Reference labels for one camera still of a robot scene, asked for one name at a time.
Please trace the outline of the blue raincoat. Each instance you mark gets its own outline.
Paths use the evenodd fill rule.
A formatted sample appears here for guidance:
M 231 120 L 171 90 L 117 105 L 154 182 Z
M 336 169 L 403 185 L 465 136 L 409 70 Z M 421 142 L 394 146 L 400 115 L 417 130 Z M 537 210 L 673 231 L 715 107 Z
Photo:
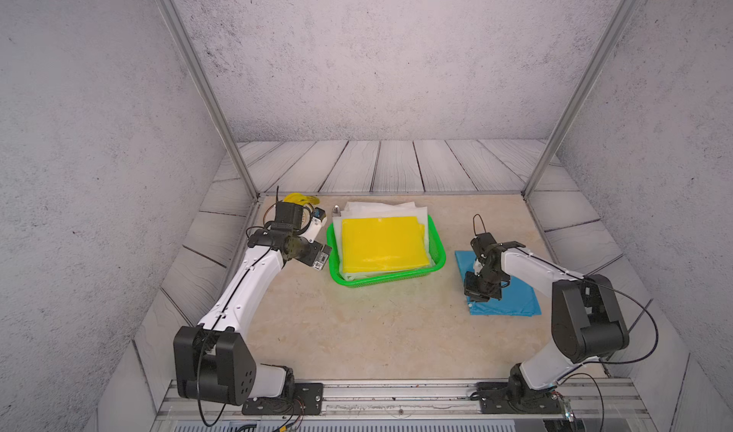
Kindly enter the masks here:
M 454 252 L 460 278 L 466 282 L 466 275 L 473 272 L 475 254 L 472 251 Z M 512 278 L 508 287 L 502 291 L 501 299 L 478 302 L 466 298 L 471 316 L 508 316 L 536 317 L 541 315 L 541 308 L 532 287 L 520 279 Z

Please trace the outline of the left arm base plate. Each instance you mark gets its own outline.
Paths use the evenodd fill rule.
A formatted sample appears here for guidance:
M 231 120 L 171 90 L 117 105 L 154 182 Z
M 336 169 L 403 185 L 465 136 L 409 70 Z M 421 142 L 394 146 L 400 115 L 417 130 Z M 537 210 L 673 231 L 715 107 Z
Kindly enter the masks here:
M 319 416 L 324 401 L 324 384 L 295 382 L 288 384 L 276 398 L 248 400 L 242 407 L 244 416 Z

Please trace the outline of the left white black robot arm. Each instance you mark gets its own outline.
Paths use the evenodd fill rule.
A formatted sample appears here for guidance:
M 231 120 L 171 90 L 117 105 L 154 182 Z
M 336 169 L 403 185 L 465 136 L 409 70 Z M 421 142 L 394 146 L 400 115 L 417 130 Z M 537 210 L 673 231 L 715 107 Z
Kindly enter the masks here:
M 256 412 L 274 405 L 300 414 L 291 368 L 255 361 L 246 345 L 250 324 L 265 293 L 287 262 L 323 269 L 330 247 L 316 237 L 328 216 L 319 199 L 290 193 L 277 199 L 274 216 L 247 229 L 244 258 L 211 310 L 195 326 L 183 326 L 173 340 L 179 396 L 205 403 L 241 406 Z

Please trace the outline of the yellow raincoat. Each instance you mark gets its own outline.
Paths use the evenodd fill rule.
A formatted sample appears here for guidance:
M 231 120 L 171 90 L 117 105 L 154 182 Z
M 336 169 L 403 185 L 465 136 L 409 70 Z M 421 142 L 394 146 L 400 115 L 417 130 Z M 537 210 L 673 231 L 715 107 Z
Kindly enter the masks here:
M 426 227 L 416 216 L 349 218 L 342 222 L 347 275 L 410 271 L 431 265 Z

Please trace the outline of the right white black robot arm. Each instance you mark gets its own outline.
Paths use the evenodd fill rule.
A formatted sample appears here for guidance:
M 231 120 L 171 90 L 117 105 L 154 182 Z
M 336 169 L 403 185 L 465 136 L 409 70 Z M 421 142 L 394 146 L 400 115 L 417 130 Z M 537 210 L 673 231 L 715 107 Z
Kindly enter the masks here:
M 629 346 L 630 331 L 618 298 L 643 308 L 603 275 L 582 275 L 533 254 L 517 241 L 499 242 L 488 231 L 474 231 L 475 263 L 464 279 L 464 294 L 472 304 L 501 300 L 515 277 L 551 298 L 552 341 L 534 357 L 515 365 L 505 396 L 548 396 L 562 380 L 584 364 Z

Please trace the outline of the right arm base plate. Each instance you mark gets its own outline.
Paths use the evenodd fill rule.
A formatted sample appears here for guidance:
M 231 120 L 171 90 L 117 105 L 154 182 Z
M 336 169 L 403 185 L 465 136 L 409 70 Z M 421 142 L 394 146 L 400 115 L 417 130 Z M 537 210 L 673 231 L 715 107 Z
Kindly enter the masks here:
M 479 382 L 470 395 L 482 414 L 559 415 L 564 412 L 552 390 L 534 391 L 509 382 Z

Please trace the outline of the white raincoat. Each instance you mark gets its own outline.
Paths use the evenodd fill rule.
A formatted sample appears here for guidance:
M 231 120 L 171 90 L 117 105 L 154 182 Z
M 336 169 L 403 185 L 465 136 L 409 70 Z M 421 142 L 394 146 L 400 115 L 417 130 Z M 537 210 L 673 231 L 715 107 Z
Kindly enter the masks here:
M 414 202 L 402 203 L 402 204 L 386 204 L 378 202 L 348 202 L 342 209 L 341 213 L 334 216 L 333 227 L 337 239 L 337 248 L 339 252 L 339 258 L 341 259 L 340 273 L 344 279 L 354 280 L 363 279 L 367 277 L 376 277 L 376 275 L 383 275 L 384 273 L 368 273 L 367 275 L 347 275 L 343 271 L 342 266 L 342 240 L 341 240 L 341 229 L 342 222 L 349 218 L 372 218 L 372 217 L 400 217 L 400 216 L 416 216 L 421 224 L 426 227 L 426 248 L 429 252 L 429 235 L 427 234 L 428 227 L 428 209 L 425 207 L 418 207 Z

